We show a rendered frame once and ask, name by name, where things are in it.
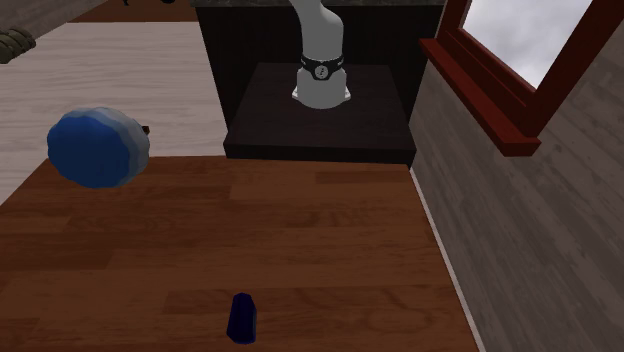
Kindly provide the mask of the dark robot stand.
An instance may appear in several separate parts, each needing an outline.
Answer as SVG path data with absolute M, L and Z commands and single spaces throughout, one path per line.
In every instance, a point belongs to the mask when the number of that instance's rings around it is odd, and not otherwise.
M 320 0 L 343 21 L 351 99 L 292 98 L 302 40 L 289 0 L 188 0 L 227 127 L 229 158 L 412 164 L 409 120 L 446 0 Z

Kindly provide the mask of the dark blue small bottle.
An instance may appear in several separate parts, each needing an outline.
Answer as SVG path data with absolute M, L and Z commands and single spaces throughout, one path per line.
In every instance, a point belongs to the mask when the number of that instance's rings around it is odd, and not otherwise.
M 256 341 L 257 309 L 252 296 L 238 293 L 233 296 L 226 334 L 237 344 Z

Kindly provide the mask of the blue round bowl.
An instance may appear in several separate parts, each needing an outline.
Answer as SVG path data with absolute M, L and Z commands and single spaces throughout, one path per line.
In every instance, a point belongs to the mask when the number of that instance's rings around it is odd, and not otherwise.
M 147 167 L 149 132 L 113 108 L 75 109 L 50 128 L 48 159 L 61 176 L 80 186 L 119 188 Z

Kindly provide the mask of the red framed window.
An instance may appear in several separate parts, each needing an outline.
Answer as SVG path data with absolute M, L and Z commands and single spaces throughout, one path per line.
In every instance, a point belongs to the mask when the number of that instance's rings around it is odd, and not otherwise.
M 624 0 L 447 0 L 429 61 L 500 153 L 539 135 L 624 20 Z

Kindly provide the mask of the olive green cushion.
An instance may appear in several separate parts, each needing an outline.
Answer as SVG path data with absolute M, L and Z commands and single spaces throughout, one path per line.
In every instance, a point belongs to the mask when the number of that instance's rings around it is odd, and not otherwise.
M 36 40 L 27 30 L 20 27 L 0 29 L 0 64 L 8 64 L 35 47 Z

